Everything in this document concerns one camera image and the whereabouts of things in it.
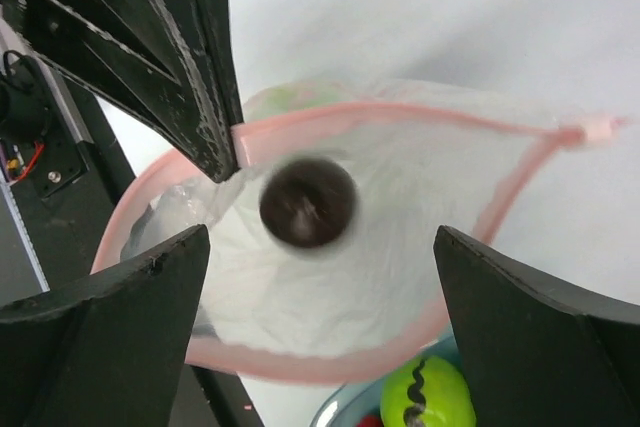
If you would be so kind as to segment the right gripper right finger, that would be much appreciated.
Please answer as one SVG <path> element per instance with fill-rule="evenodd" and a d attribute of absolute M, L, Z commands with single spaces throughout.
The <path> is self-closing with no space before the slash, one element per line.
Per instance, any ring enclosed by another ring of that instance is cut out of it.
<path fill-rule="evenodd" d="M 451 227 L 434 254 L 478 425 L 638 425 L 638 306 Z"/>

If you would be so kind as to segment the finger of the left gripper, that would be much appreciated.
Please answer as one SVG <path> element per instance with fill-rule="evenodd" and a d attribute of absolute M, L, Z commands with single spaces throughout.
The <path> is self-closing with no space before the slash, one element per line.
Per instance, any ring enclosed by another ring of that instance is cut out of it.
<path fill-rule="evenodd" d="M 237 171 L 231 129 L 243 115 L 228 0 L 14 0 L 14 28 L 211 180 Z"/>

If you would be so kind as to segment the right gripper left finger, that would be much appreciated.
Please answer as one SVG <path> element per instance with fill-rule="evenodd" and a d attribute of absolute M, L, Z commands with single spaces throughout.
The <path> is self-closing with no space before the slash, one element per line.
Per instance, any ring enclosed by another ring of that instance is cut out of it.
<path fill-rule="evenodd" d="M 209 247 L 197 225 L 3 306 L 2 425 L 168 425 Z"/>

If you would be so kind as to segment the green halved avocado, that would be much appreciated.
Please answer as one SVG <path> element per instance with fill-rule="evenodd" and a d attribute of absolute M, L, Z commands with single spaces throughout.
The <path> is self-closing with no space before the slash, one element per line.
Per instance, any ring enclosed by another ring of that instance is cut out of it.
<path fill-rule="evenodd" d="M 270 115 L 305 110 L 338 102 L 340 93 L 331 86 L 320 84 L 288 84 L 271 87 L 256 94 L 252 101 Z"/>

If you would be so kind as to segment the dark mangosteen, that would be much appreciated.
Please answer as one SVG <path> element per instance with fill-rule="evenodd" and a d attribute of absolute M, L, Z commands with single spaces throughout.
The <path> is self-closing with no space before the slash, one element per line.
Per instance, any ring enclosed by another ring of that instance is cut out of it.
<path fill-rule="evenodd" d="M 301 157 L 275 169 L 260 198 L 263 226 L 297 250 L 323 248 L 345 236 L 358 209 L 353 178 L 337 163 Z"/>

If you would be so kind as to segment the clear pink zip top bag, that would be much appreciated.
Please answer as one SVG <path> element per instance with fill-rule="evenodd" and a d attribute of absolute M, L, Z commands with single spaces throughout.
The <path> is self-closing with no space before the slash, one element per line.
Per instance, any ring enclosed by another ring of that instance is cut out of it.
<path fill-rule="evenodd" d="M 420 81 L 356 88 L 270 115 L 252 98 L 232 130 L 240 168 L 215 183 L 177 150 L 117 205 L 93 268 L 195 224 L 209 232 L 189 364 L 309 384 L 378 377 L 449 321 L 433 244 L 442 225 L 554 277 L 639 300 L 639 116 L 548 108 Z M 344 237 L 293 249 L 259 214 L 275 169 L 343 167 L 358 192 Z"/>

